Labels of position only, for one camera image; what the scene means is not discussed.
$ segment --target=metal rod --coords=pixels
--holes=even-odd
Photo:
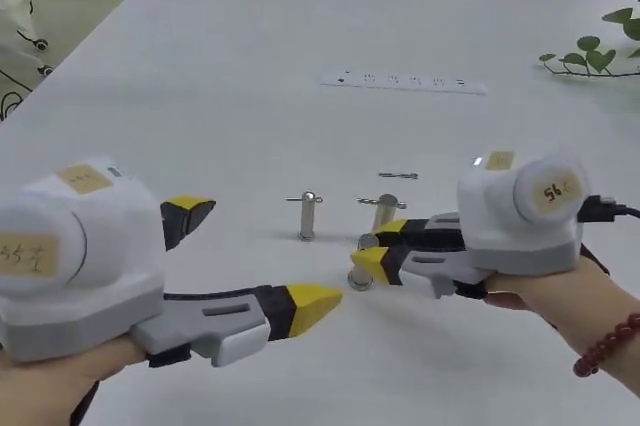
[[[378,199],[358,198],[358,203],[376,206],[372,231],[375,231],[383,224],[393,221],[396,209],[407,209],[407,203],[401,203],[393,194],[383,194]],[[378,244],[378,238],[374,234],[364,234],[358,241],[358,249],[372,248],[378,246]],[[356,265],[349,271],[347,281],[356,291],[366,291],[373,286],[371,275]]]
[[[323,199],[315,193],[307,191],[299,198],[285,198],[285,201],[296,201],[302,203],[300,232],[298,233],[298,237],[301,241],[313,241],[313,238],[315,237],[313,223],[315,220],[316,204],[321,203]]]
[[[418,179],[418,173],[378,173],[381,178]]]
[[[358,249],[374,248],[378,246],[380,242],[378,238],[373,234],[363,234],[358,240]],[[354,265],[347,275],[347,281],[356,291],[366,291],[373,287],[373,278],[360,266]]]

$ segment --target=tape label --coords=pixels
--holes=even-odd
[[[89,194],[113,186],[101,172],[88,164],[78,164],[56,173],[67,186],[78,194]]]
[[[511,169],[516,153],[513,151],[493,151],[489,155],[484,169],[487,171],[508,171]]]
[[[548,214],[582,198],[582,195],[580,180],[573,171],[567,171],[536,187],[533,202],[538,212]]]
[[[0,275],[53,277],[57,269],[56,236],[0,232]]]

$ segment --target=power strip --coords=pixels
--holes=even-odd
[[[323,74],[322,84],[326,86],[400,89],[430,93],[487,94],[487,88],[477,81],[444,79],[427,74],[352,71],[349,69],[337,73]]]

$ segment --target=white chair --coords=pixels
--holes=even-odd
[[[16,25],[17,32],[22,39],[28,41],[40,51],[44,51],[49,46],[49,43],[38,36],[33,26],[31,15],[33,14],[34,4],[35,0],[0,0],[0,13]],[[2,42],[0,42],[0,56],[13,56],[26,60],[33,64],[43,76],[48,76],[53,72],[53,68],[44,64],[37,56],[25,53]]]

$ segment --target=table surface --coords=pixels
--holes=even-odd
[[[167,288],[347,287],[349,253],[394,193],[408,217],[455,209],[458,176],[493,147],[579,151],[594,190],[640,205],[637,80],[552,77],[537,63],[584,34],[631,48],[600,16],[636,0],[125,0],[2,125],[0,186],[110,154],[158,196],[219,203],[166,257]],[[482,81],[465,96],[321,86],[336,67]],[[419,181],[380,179],[416,171]],[[317,239],[296,238],[306,189]],[[640,293],[640,224],[586,240]],[[533,315],[399,290],[348,291],[298,340],[214,370],[132,367],[87,424],[601,426],[637,400]]]

